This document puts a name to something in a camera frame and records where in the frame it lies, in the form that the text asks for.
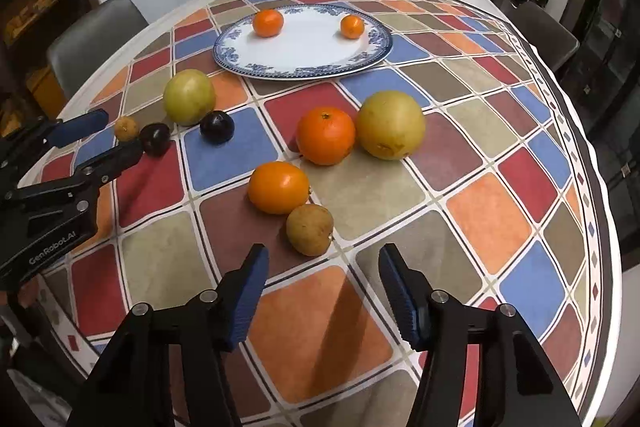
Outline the dark chair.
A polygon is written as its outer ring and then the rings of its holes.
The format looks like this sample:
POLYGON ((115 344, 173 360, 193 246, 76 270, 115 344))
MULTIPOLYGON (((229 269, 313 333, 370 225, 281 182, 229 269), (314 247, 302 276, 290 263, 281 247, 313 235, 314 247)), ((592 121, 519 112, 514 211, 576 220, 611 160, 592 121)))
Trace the dark chair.
POLYGON ((131 0, 106 0, 56 38, 47 59, 67 100, 148 25, 131 0))
POLYGON ((579 41, 533 1, 506 0, 501 11, 532 45, 552 72, 560 70, 578 51, 579 41))

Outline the large orange with stem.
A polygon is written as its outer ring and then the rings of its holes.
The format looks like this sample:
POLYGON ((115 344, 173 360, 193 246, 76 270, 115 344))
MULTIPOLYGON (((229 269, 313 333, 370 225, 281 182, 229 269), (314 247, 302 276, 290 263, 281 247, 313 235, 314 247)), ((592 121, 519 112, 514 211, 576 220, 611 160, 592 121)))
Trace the large orange with stem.
POLYGON ((303 158, 319 166, 333 166, 352 151, 356 128, 344 110, 318 106, 299 119, 295 139, 303 158))

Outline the dark plum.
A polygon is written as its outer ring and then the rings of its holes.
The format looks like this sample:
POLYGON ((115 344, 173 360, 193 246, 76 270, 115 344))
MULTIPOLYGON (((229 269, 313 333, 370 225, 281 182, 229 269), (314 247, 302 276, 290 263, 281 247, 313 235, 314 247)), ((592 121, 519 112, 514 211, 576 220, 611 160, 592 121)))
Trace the dark plum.
POLYGON ((146 155, 162 157, 170 147, 170 129, 162 122, 147 124, 141 129, 139 140, 146 155))
POLYGON ((235 124, 227 113, 222 110, 212 110, 200 121, 200 132, 207 142, 220 145, 233 138, 235 124))

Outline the dark chair right side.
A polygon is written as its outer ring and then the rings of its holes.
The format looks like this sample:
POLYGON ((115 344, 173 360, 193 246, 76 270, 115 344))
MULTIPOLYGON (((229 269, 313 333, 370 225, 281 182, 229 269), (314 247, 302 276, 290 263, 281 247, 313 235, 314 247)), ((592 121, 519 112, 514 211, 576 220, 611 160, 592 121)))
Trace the dark chair right side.
POLYGON ((533 1, 506 0, 501 11, 532 45, 552 72, 560 70, 578 51, 579 41, 533 1))

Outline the small orange mandarin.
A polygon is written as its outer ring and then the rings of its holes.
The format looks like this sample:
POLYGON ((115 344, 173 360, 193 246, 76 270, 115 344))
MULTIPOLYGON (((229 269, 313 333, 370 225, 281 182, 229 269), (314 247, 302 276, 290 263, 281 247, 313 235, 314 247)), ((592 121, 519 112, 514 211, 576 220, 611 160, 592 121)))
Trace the small orange mandarin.
POLYGON ((357 40, 363 34, 364 21, 355 14, 346 15, 341 19, 340 31, 344 38, 357 40))

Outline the small brown kiwi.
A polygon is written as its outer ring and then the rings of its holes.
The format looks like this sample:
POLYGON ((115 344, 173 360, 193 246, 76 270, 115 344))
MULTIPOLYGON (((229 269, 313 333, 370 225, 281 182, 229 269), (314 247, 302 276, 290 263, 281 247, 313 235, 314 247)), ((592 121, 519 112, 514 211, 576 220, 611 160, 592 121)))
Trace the small brown kiwi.
POLYGON ((119 143, 130 142, 137 139, 140 129, 137 121, 129 116, 119 117, 114 124, 114 135, 119 143))

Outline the colourful checkered tablecloth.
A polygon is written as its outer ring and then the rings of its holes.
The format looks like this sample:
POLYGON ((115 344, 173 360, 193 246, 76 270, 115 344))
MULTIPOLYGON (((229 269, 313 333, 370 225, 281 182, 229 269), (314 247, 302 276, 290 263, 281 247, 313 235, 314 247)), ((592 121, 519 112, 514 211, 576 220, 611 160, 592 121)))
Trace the colourful checkered tablecloth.
POLYGON ((425 358, 400 338, 378 277, 378 251, 394 243, 462 303, 518 309, 582 422, 593 421, 620 321, 616 237, 574 108, 512 27, 462 0, 192 0, 117 51, 64 113, 161 121, 166 83, 189 68, 213 81, 233 138, 213 146, 196 129, 174 128, 164 156, 102 188, 96 237, 44 273, 40 289, 74 369, 91 371, 134 303, 185 303, 262 243, 264 297, 227 363, 244 424, 404 425, 425 358), (392 33, 390 56, 370 72, 317 82, 251 80, 216 65, 221 31, 293 3, 374 16, 392 33), (387 90, 421 107, 425 135, 412 154, 378 159, 357 132, 336 165, 299 153, 296 126, 309 109, 337 107, 356 128, 363 102, 387 90), (270 161, 302 169, 306 204, 331 213, 325 254, 292 247, 292 211, 270 215, 248 199, 250 176, 270 161))

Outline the dark chair near left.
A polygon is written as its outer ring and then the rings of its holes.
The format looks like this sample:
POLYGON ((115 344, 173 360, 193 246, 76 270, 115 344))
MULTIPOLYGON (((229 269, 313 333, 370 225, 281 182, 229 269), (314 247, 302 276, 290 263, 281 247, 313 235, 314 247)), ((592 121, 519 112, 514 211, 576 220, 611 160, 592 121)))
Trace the dark chair near left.
POLYGON ((67 100, 148 25, 131 0, 106 0, 56 38, 47 59, 67 100))

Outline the blue white porcelain plate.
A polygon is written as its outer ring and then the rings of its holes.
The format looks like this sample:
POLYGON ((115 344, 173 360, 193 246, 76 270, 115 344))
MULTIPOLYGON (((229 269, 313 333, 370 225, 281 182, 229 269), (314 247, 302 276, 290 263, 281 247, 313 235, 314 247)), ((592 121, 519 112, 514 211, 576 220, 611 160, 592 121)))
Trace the blue white porcelain plate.
POLYGON ((367 14, 340 4, 292 4, 277 9, 284 17, 279 35, 258 37, 250 14, 225 29, 213 48, 215 62, 252 79, 314 80, 362 72, 378 64, 393 47, 390 31, 367 14), (341 35, 341 19, 364 21, 357 40, 341 35))

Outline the orange persimmon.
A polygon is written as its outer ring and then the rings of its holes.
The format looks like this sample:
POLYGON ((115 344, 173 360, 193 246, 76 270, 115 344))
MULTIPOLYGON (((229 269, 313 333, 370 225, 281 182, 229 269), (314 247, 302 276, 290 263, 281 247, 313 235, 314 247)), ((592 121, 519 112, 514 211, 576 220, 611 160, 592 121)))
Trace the orange persimmon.
POLYGON ((285 161, 270 161, 257 167, 247 187, 248 199, 258 210, 278 216, 306 204, 309 194, 306 173, 285 161))

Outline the green pear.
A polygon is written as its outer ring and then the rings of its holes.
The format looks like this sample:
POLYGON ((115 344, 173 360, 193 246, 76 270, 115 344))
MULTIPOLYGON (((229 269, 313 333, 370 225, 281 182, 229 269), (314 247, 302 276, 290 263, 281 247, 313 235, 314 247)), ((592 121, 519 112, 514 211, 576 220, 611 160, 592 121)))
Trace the green pear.
POLYGON ((212 80, 197 69, 178 72, 165 86, 163 103, 168 118, 182 127, 194 126, 215 109, 212 80))

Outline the medium orange mandarin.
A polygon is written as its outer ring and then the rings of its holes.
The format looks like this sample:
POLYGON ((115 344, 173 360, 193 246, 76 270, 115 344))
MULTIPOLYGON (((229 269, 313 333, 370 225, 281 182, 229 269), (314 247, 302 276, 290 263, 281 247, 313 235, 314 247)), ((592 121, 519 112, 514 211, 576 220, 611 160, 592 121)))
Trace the medium orange mandarin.
POLYGON ((252 26, 258 37, 275 37, 284 26, 284 17, 278 10, 262 10, 254 15, 252 26))

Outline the yellow pear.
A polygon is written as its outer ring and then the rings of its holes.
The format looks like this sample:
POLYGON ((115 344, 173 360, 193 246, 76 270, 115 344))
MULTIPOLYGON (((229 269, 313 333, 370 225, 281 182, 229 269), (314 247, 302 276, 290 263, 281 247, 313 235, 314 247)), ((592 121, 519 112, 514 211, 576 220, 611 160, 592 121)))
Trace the yellow pear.
POLYGON ((401 160, 422 143, 426 122, 421 107, 407 93, 387 90, 372 94, 356 116, 359 145, 383 160, 401 160))

